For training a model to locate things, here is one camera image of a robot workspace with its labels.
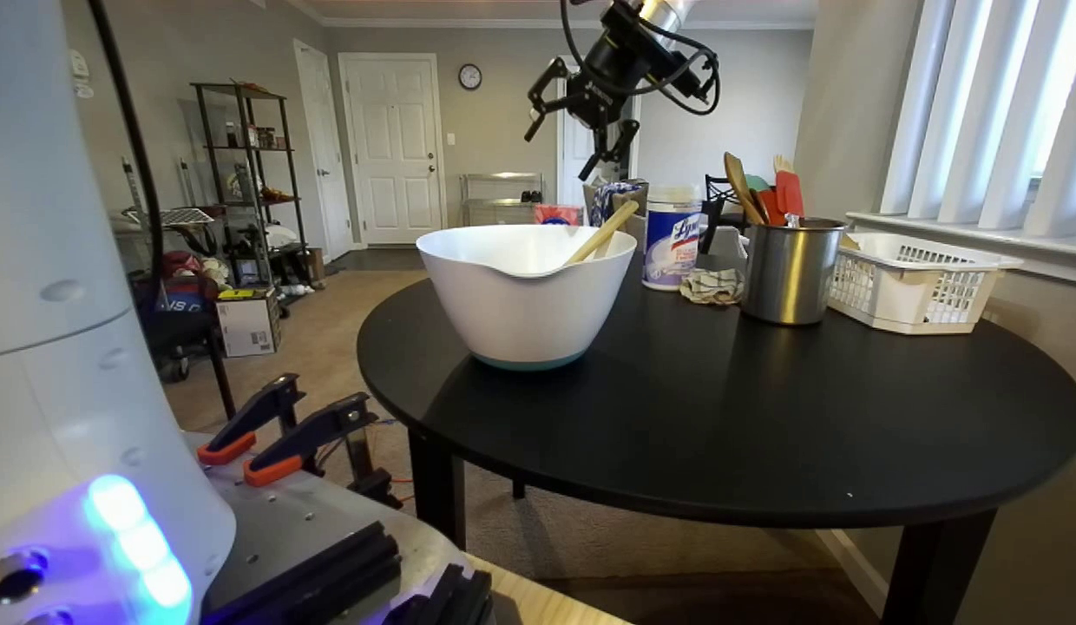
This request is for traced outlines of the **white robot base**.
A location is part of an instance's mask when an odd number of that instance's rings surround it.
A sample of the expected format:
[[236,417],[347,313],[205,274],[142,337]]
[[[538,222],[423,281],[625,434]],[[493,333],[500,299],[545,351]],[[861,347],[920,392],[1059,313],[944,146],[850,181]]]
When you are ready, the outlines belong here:
[[236,517],[167,406],[59,0],[0,0],[0,625],[198,625]]

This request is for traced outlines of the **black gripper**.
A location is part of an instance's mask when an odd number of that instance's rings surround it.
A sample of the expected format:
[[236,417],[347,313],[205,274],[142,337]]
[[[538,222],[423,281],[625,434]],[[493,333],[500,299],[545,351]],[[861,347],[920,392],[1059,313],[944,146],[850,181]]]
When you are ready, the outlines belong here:
[[663,94],[687,115],[712,115],[722,97],[718,56],[684,35],[684,17],[698,0],[611,0],[600,14],[600,38],[580,59],[576,76],[562,59],[552,59],[528,87],[535,139],[552,111],[569,111],[590,122],[594,153],[580,167],[590,177],[611,167],[628,174],[635,118],[621,118],[632,97]]

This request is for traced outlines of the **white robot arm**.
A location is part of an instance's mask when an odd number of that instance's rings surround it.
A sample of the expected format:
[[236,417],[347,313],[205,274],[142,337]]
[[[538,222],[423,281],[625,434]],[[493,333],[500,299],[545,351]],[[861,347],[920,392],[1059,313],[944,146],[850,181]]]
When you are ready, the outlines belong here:
[[552,111],[569,111],[590,128],[594,149],[580,177],[628,177],[639,122],[632,101],[659,94],[687,115],[712,115],[722,101],[718,52],[680,31],[694,0],[611,0],[600,10],[600,35],[576,45],[569,10],[583,0],[559,0],[559,28],[569,56],[552,59],[528,87],[535,139]]

